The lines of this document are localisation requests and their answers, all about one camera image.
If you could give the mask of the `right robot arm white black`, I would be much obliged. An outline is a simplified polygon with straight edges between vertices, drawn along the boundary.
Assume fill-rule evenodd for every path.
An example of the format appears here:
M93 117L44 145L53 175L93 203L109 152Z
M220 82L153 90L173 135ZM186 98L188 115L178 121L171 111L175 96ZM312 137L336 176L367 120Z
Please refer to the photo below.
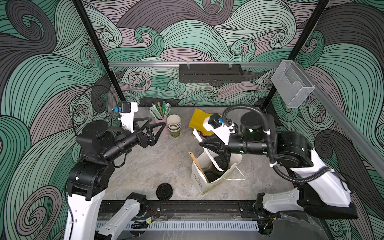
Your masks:
M295 184L290 191L258 194L256 208L268 213L302 211L325 220L357 219L351 190L301 134L278 132L274 117L257 107L231 106L212 114L203 127L213 134L200 145L215 154L219 168L234 154L263 155L277 175Z

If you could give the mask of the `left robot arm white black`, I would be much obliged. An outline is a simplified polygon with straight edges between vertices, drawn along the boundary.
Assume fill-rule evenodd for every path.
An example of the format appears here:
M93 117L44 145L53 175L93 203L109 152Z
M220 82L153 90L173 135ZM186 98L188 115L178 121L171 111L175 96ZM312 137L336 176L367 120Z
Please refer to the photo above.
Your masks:
M129 131L97 120L87 124L77 136L82 151L68 177L66 240L116 240L133 218L147 214L147 197L131 193L117 213L105 225L97 227L109 180L118 168L115 161L135 146L154 146L166 127L166 123L151 121L134 119L134 128Z

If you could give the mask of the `white paper gift bag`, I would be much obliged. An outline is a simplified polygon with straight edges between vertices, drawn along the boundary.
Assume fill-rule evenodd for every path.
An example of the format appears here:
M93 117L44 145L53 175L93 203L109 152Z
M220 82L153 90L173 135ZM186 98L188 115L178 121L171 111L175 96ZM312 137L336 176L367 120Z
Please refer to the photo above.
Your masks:
M214 172L213 165L215 165L221 171L221 169L218 167L215 161L215 159L218 159L218 158L219 158L219 155L217 155L216 153L206 148L204 148L204 151L202 154L196 157L200 167L204 172L205 171ZM242 162L242 160L243 160L242 155L232 154L230 157L230 161L228 163L229 169L222 175L218 175L214 172L218 179L212 183L208 183L192 159L191 181L195 185L196 189L202 195L206 194L207 192L212 190L214 187L224 182L245 181L246 177L239 169L239 164Z

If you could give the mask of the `black cup lid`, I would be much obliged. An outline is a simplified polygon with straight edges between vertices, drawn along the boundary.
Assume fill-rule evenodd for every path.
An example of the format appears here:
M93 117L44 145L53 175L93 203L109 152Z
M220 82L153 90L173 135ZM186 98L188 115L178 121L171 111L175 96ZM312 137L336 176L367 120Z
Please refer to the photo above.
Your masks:
M217 176L215 175L215 173L212 171L205 171L204 175L205 175L208 183L212 183L218 179Z
M215 161L218 167L221 169L220 171L215 165L213 165L213 171L216 174L222 175L229 169L229 164L227 162L223 162L220 158L215 159Z

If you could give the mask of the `wooden stirrer stick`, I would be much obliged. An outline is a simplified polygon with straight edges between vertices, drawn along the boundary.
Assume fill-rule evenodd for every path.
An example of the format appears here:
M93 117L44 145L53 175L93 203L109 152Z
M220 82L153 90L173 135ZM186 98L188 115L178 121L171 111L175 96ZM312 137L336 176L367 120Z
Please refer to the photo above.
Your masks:
M202 168L200 167L195 155L192 153L192 152L189 152L189 155L191 156L191 158L193 159L193 162L195 163L195 165L198 167L199 171L202 173L202 175L204 176L205 180L209 183L209 180L207 178L207 176L205 175L204 171L202 170Z

